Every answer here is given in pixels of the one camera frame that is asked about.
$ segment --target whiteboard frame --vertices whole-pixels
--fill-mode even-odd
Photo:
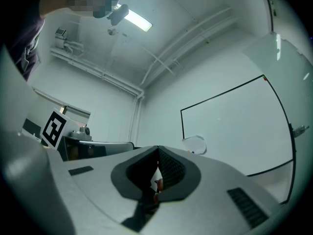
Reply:
[[[261,171],[261,172],[255,173],[255,174],[247,175],[247,177],[252,177],[252,176],[260,175],[260,174],[263,174],[263,173],[266,173],[266,172],[269,172],[269,171],[273,171],[273,170],[278,169],[278,168],[280,168],[280,167],[282,167],[282,166],[284,166],[284,165],[286,165],[286,164],[288,164],[288,163],[290,163],[290,162],[293,162],[292,178],[291,178],[291,185],[290,185],[288,197],[287,197],[287,199],[286,199],[285,201],[283,201],[283,202],[280,203],[280,204],[285,204],[285,203],[287,203],[287,202],[289,201],[289,199],[290,199],[290,195],[291,195],[292,188],[293,188],[294,176],[295,176],[295,164],[296,164],[295,153],[296,153],[296,149],[295,149],[295,142],[294,142],[294,136],[293,136],[293,128],[292,128],[291,124],[290,124],[289,121],[288,121],[288,117],[287,117],[287,114],[286,114],[286,111],[285,111],[285,109],[284,109],[284,107],[283,107],[282,102],[280,101],[280,99],[279,99],[279,97],[278,97],[278,95],[277,95],[275,89],[273,88],[273,86],[271,85],[271,83],[269,82],[269,80],[266,78],[265,75],[260,75],[260,76],[254,78],[254,79],[252,79],[252,80],[250,80],[250,81],[248,81],[248,82],[245,82],[245,83],[243,83],[243,84],[241,84],[241,85],[239,85],[239,86],[237,86],[237,87],[234,87],[233,89],[230,89],[230,90],[228,90],[228,91],[226,91],[226,92],[223,92],[223,93],[218,94],[218,95],[216,95],[216,96],[213,96],[213,97],[211,97],[211,98],[209,98],[209,99],[206,99],[206,100],[204,100],[204,101],[202,101],[202,102],[196,103],[196,104],[194,104],[194,105],[191,105],[191,106],[189,106],[189,107],[186,107],[186,108],[180,110],[181,126],[182,126],[182,138],[185,139],[184,124],[183,124],[183,118],[182,118],[182,112],[183,112],[184,110],[187,110],[187,109],[189,109],[189,108],[195,107],[195,106],[197,106],[197,105],[199,105],[199,104],[202,104],[202,103],[204,103],[204,102],[207,102],[207,101],[209,101],[209,100],[211,100],[211,99],[214,99],[214,98],[216,98],[216,97],[218,97],[218,96],[224,95],[224,94],[226,94],[226,93],[228,93],[228,92],[231,92],[231,91],[233,91],[233,90],[235,90],[235,89],[237,89],[237,88],[239,88],[239,87],[242,87],[242,86],[244,86],[244,85],[246,85],[246,84],[249,84],[249,83],[251,83],[251,82],[253,82],[253,81],[257,80],[257,79],[260,79],[260,78],[261,78],[261,79],[264,79],[265,81],[268,82],[268,84],[270,85],[270,87],[271,87],[272,90],[274,91],[274,93],[275,93],[275,95],[276,95],[276,97],[277,97],[277,99],[278,99],[278,101],[279,101],[279,104],[280,104],[280,106],[282,107],[282,110],[283,110],[283,112],[284,112],[284,115],[285,115],[285,118],[286,118],[286,121],[287,121],[287,124],[288,124],[288,127],[289,127],[289,133],[290,133],[290,139],[291,139],[291,145],[292,145],[292,159],[289,160],[289,161],[287,161],[287,162],[285,162],[285,163],[283,163],[283,164],[281,164],[281,165],[279,165],[279,166],[273,167],[273,168],[271,168],[271,169],[269,169],[269,170],[265,170],[265,171]]]

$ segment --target ceiling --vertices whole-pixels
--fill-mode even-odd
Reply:
[[[108,29],[113,27],[106,18],[68,19],[67,25],[79,25],[72,34],[76,39],[70,40],[84,45],[83,58],[146,88],[168,69],[179,67],[190,53],[234,27],[257,36],[268,33],[264,1],[260,0],[263,11],[255,1],[120,0],[152,28],[145,32],[122,20],[115,27],[117,34],[111,36]]]

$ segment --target white paper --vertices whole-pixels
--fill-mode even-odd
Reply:
[[[186,149],[195,154],[203,154],[206,152],[206,143],[203,137],[201,136],[192,136],[182,140]]]

